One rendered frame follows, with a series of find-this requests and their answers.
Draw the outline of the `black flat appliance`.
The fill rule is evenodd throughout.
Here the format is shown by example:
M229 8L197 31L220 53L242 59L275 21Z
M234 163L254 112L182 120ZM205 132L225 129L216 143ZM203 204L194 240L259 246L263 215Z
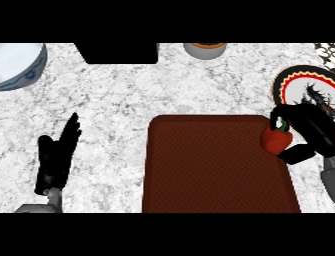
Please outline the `black flat appliance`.
M77 43L87 64L155 64L157 43Z

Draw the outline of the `patterned red-rimmed plate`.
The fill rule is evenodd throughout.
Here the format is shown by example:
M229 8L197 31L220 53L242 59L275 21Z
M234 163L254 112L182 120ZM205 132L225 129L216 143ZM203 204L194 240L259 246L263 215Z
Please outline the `patterned red-rimmed plate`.
M276 104L316 105L335 122L335 74L327 69L310 65L288 67L275 78L272 95Z

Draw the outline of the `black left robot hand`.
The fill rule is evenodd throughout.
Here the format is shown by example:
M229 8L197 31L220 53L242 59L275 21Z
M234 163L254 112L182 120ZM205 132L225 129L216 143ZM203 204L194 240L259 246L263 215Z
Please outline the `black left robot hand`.
M71 159L81 135L78 115L73 113L59 139L53 140L47 135L42 135L37 140L40 167L37 172L34 193L45 195L52 188L59 190L67 185Z

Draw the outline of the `white bowl with blue pattern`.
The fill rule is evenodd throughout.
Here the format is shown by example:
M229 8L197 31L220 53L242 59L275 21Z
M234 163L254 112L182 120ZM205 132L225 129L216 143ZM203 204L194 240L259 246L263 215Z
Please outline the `white bowl with blue pattern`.
M33 85L46 62L45 43L0 43L0 92Z

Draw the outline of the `grey cylindrical container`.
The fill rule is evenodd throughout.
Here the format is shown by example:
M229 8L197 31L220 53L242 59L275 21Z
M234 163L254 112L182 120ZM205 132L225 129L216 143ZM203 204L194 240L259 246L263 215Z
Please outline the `grey cylindrical container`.
M201 60L216 59L225 52L226 44L201 44L201 43L185 43L183 48L188 54Z

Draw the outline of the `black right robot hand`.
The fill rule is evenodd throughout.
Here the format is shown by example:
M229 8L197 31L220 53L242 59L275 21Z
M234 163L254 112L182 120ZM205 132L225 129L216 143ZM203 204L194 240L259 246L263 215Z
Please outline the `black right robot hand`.
M313 104L279 104L270 112L270 129L276 129L276 120L282 118L287 129L294 129L306 140L285 149L278 158L294 165L319 153L325 158L335 156L335 122Z

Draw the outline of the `dark red tray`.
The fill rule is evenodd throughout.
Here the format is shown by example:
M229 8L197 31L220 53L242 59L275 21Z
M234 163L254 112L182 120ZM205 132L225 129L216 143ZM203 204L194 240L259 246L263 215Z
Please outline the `dark red tray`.
M160 115L149 122L145 213L297 213L285 162L260 147L262 115Z

